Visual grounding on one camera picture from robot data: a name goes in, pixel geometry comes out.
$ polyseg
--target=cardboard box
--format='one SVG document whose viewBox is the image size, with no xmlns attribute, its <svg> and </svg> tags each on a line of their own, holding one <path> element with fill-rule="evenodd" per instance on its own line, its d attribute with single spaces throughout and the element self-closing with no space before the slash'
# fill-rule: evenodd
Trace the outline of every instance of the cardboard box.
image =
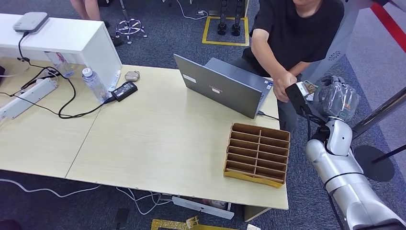
<svg viewBox="0 0 406 230">
<path fill-rule="evenodd" d="M 290 133 L 233 123 L 224 176 L 281 187 L 286 181 Z"/>
</svg>

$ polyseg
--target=water bottle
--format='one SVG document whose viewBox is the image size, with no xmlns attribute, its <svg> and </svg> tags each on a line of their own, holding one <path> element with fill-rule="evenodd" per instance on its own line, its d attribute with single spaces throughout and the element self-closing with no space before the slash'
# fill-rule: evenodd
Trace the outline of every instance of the water bottle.
<svg viewBox="0 0 406 230">
<path fill-rule="evenodd" d="M 107 88 L 103 85 L 96 72 L 93 72 L 90 68 L 84 68 L 82 74 L 86 85 L 93 91 L 100 103 L 111 97 L 110 92 L 107 91 Z"/>
<path fill-rule="evenodd" d="M 66 59 L 59 52 L 44 52 L 49 60 L 54 64 L 55 68 L 65 77 L 69 78 L 73 75 L 73 69 L 70 67 Z"/>
</svg>

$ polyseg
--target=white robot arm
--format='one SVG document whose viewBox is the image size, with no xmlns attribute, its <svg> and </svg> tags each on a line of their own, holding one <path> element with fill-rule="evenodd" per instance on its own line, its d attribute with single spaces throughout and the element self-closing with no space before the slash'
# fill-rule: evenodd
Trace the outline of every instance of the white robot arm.
<svg viewBox="0 0 406 230">
<path fill-rule="evenodd" d="M 406 230 L 406 223 L 372 190 L 350 147 L 352 129 L 345 121 L 354 114 L 358 95 L 341 78 L 333 76 L 324 82 L 324 94 L 321 87 L 317 89 L 314 103 L 305 99 L 308 92 L 303 82 L 286 89 L 297 113 L 320 125 L 306 145 L 308 159 L 335 199 L 348 229 Z"/>
</svg>

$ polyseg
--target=black cable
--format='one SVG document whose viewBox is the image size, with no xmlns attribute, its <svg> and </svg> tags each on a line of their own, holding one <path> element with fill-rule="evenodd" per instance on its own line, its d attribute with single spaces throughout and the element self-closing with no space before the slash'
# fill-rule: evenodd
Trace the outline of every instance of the black cable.
<svg viewBox="0 0 406 230">
<path fill-rule="evenodd" d="M 62 114 L 62 110 L 63 110 L 68 104 L 70 104 L 70 103 L 75 99 L 75 97 L 76 97 L 76 89 L 75 89 L 75 86 L 72 84 L 72 82 L 71 82 L 71 80 L 70 80 L 69 78 L 66 78 L 65 76 L 63 76 L 63 75 L 59 72 L 59 70 L 57 70 L 56 68 L 51 67 L 51 66 L 43 67 L 43 66 L 33 65 L 33 64 L 31 64 L 29 58 L 23 56 L 23 53 L 22 53 L 22 51 L 21 51 L 21 41 L 22 41 L 28 34 L 29 34 L 28 32 L 25 32 L 25 33 L 23 34 L 23 36 L 21 37 L 20 41 L 18 42 L 18 51 L 20 52 L 21 60 L 28 62 L 28 64 L 29 64 L 30 66 L 41 68 L 41 71 L 40 71 L 35 77 L 33 77 L 31 80 L 29 80 L 26 84 L 24 84 L 24 85 L 21 87 L 21 89 L 20 89 L 19 91 L 21 91 L 21 90 L 27 88 L 29 85 L 31 85 L 32 82 L 33 82 L 45 69 L 48 70 L 48 71 L 51 71 L 50 69 L 53 69 L 57 74 L 61 75 L 62 78 L 68 80 L 68 82 L 69 82 L 69 84 L 70 84 L 70 86 L 72 87 L 72 90 L 73 90 L 73 96 L 72 96 L 72 98 L 71 98 L 68 102 L 66 102 L 66 103 L 59 109 L 58 113 L 55 113 L 54 111 L 52 111 L 52 110 L 50 110 L 50 109 L 48 109 L 48 108 L 46 108 L 46 107 L 37 105 L 37 104 L 35 104 L 35 103 L 33 103 L 33 102 L 30 102 L 30 101 L 28 101 L 28 100 L 26 100 L 26 99 L 24 99 L 24 98 L 21 98 L 21 97 L 19 97 L 19 96 L 16 96 L 16 95 L 15 95 L 16 93 L 10 95 L 10 94 L 8 94 L 8 93 L 1 92 L 2 94 L 5 94 L 5 95 L 7 95 L 7 96 L 9 96 L 9 97 L 17 97 L 17 98 L 20 98 L 21 100 L 24 100 L 24 101 L 26 101 L 26 102 L 29 102 L 29 103 L 31 103 L 31 104 L 33 104 L 33 105 L 35 105 L 35 106 L 38 106 L 38 107 L 43 108 L 43 109 L 46 109 L 46 110 L 52 112 L 53 114 L 58 115 L 58 117 L 61 118 L 61 119 L 71 119 L 71 118 L 82 117 L 82 116 L 84 116 L 84 115 L 93 113 L 94 111 L 96 111 L 97 109 L 99 109 L 100 107 L 102 107 L 104 104 L 108 104 L 108 103 L 110 103 L 110 102 L 115 101 L 115 98 L 114 98 L 114 97 L 111 97 L 111 98 L 107 99 L 104 103 L 100 104 L 99 106 L 97 106 L 96 108 L 94 108 L 93 110 L 91 110 L 91 111 L 89 111 L 89 112 L 85 112 L 85 113 L 81 113 L 81 114 L 76 114 L 76 115 L 66 115 L 66 114 Z"/>
<path fill-rule="evenodd" d="M 257 114 L 258 114 L 258 115 L 261 115 L 261 116 L 267 116 L 267 117 L 270 117 L 270 118 L 272 118 L 272 119 L 275 119 L 275 120 L 279 121 L 278 118 L 276 118 L 276 117 L 274 117 L 274 116 L 271 116 L 271 115 L 267 115 L 267 114 L 265 114 L 265 113 L 264 113 L 263 111 L 261 111 L 261 110 L 259 110 Z"/>
<path fill-rule="evenodd" d="M 310 117 L 309 114 L 306 114 L 306 119 L 307 119 L 307 141 L 310 141 L 311 139 L 311 127 L 310 127 Z"/>
<path fill-rule="evenodd" d="M 16 95 L 8 94 L 8 93 L 5 93 L 5 92 L 0 92 L 0 94 L 5 94 L 5 95 L 7 95 L 7 96 L 9 96 L 9 97 L 16 97 L 16 98 L 19 98 L 19 99 L 21 99 L 21 100 L 23 100 L 23 101 L 26 101 L 26 102 L 28 102 L 28 103 L 31 103 L 32 105 L 35 105 L 35 106 L 40 107 L 40 108 L 42 108 L 42 109 L 46 109 L 46 110 L 50 111 L 51 113 L 53 113 L 53 114 L 55 114 L 55 115 L 58 115 L 58 116 L 62 115 L 62 116 L 65 116 L 65 117 L 60 117 L 60 118 L 62 118 L 62 119 L 77 118 L 77 117 L 82 117 L 82 116 L 87 115 L 87 114 L 91 114 L 91 113 L 93 113 L 94 111 L 96 111 L 97 109 L 99 109 L 100 107 L 102 107 L 103 105 L 115 101 L 115 98 L 114 98 L 114 97 L 111 97 L 111 98 L 109 98 L 108 100 L 106 100 L 104 103 L 102 103 L 102 104 L 100 104 L 99 106 L 97 106 L 95 109 L 90 110 L 89 112 L 85 112 L 85 113 L 81 113 L 81 114 L 76 114 L 76 115 L 66 115 L 66 114 L 56 113 L 56 112 L 52 111 L 52 110 L 49 109 L 49 108 L 46 108 L 46 107 L 41 106 L 41 105 L 38 105 L 38 104 L 36 104 L 36 103 L 34 103 L 34 102 L 28 101 L 27 99 L 22 98 L 22 97 L 19 97 L 19 96 L 16 96 Z"/>
<path fill-rule="evenodd" d="M 343 225 L 343 223 L 342 223 L 341 220 L 340 220 L 340 216 L 338 215 L 338 212 L 337 212 L 337 210 L 336 210 L 336 207 L 334 206 L 333 199 L 331 198 L 330 194 L 328 194 L 328 192 L 327 192 L 327 195 L 328 195 L 328 200 L 329 200 L 329 202 L 330 202 L 331 208 L 333 209 L 334 216 L 336 217 L 337 222 L 338 222 L 338 224 L 340 225 L 341 230 L 344 230 L 344 229 L 345 229 L 345 228 L 344 228 L 344 225 Z"/>
</svg>

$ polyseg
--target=gray laptop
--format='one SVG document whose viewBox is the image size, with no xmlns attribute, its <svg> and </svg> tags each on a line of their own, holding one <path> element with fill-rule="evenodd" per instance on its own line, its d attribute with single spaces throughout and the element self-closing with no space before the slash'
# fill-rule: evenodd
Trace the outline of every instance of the gray laptop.
<svg viewBox="0 0 406 230">
<path fill-rule="evenodd" d="M 201 66 L 174 54 L 186 87 L 249 118 L 255 118 L 272 82 L 216 58 Z"/>
</svg>

